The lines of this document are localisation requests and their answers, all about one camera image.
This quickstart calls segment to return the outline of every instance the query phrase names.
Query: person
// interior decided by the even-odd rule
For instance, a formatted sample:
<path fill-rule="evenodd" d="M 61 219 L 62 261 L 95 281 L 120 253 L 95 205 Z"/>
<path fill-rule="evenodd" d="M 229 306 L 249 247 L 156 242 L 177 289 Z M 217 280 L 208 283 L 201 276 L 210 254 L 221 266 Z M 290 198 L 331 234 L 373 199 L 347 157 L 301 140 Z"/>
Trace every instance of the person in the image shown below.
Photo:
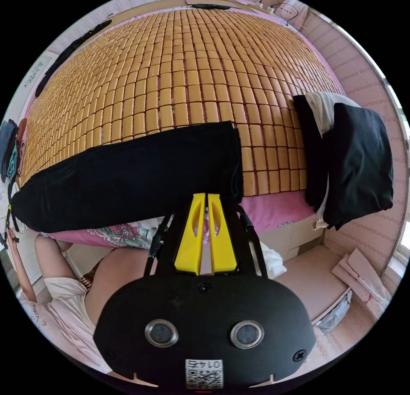
<path fill-rule="evenodd" d="M 14 240 L 14 232 L 7 229 L 6 233 L 22 289 L 19 301 L 40 332 L 60 350 L 91 368 L 119 379 L 156 386 L 139 380 L 136 375 L 129 380 L 113 372 L 93 340 L 95 325 L 105 303 L 123 285 L 143 276 L 148 252 L 137 248 L 111 251 L 100 262 L 93 284 L 87 290 L 62 254 L 72 243 L 38 234 L 34 243 L 35 254 L 52 297 L 51 302 L 42 305 L 37 302 Z"/>

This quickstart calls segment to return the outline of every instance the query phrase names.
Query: bamboo mat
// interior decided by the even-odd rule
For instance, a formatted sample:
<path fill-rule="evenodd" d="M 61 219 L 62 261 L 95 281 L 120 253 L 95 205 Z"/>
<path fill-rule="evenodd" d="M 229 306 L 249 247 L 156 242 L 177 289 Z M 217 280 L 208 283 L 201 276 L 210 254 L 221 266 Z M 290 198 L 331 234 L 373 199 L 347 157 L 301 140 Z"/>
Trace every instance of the bamboo mat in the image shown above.
<path fill-rule="evenodd" d="M 291 97 L 316 90 L 340 93 L 312 49 L 271 21 L 198 9 L 137 19 L 84 47 L 46 86 L 27 117 L 21 182 L 92 146 L 232 120 L 246 196 L 305 189 Z"/>

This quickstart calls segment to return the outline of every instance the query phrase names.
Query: screw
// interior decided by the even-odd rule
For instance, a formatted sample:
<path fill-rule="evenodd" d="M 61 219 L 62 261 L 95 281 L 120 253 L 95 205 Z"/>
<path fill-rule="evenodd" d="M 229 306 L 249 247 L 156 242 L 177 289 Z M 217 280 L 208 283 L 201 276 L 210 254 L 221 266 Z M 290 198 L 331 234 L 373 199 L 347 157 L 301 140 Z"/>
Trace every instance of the screw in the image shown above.
<path fill-rule="evenodd" d="M 201 294 L 208 294 L 208 293 L 210 293 L 210 292 L 212 291 L 212 287 L 211 287 L 211 285 L 210 285 L 209 283 L 201 283 L 201 284 L 198 286 L 198 291 L 199 291 Z"/>
<path fill-rule="evenodd" d="M 104 351 L 104 355 L 105 355 L 105 358 L 106 358 L 108 361 L 112 361 L 112 360 L 115 358 L 115 353 L 114 353 L 114 351 L 113 351 L 112 349 L 106 349 L 106 350 Z"/>
<path fill-rule="evenodd" d="M 294 356 L 293 361 L 300 362 L 306 357 L 306 351 L 304 349 L 299 350 Z"/>

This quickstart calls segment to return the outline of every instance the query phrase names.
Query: white shirt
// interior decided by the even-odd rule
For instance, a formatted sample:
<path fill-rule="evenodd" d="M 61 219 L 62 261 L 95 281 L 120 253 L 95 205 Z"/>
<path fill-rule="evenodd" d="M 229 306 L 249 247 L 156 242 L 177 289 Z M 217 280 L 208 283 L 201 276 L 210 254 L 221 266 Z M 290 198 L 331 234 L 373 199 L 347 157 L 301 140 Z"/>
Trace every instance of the white shirt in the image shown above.
<path fill-rule="evenodd" d="M 84 306 L 86 288 L 64 277 L 44 281 L 53 297 L 51 302 L 42 305 L 29 301 L 24 293 L 19 297 L 33 324 L 52 344 L 79 362 L 104 374 L 112 371 L 93 340 L 95 327 Z"/>

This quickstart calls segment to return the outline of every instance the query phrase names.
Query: lens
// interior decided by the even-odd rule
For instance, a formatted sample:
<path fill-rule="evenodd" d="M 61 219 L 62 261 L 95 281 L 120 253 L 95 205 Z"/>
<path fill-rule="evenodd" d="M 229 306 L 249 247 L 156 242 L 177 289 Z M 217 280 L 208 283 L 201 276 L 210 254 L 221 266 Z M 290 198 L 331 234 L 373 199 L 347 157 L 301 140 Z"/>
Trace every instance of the lens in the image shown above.
<path fill-rule="evenodd" d="M 264 337 L 262 326 L 251 320 L 241 321 L 231 331 L 231 342 L 240 349 L 249 349 L 258 345 Z"/>
<path fill-rule="evenodd" d="M 145 337 L 152 345 L 167 348 L 178 341 L 178 332 L 171 322 L 155 319 L 145 327 Z"/>

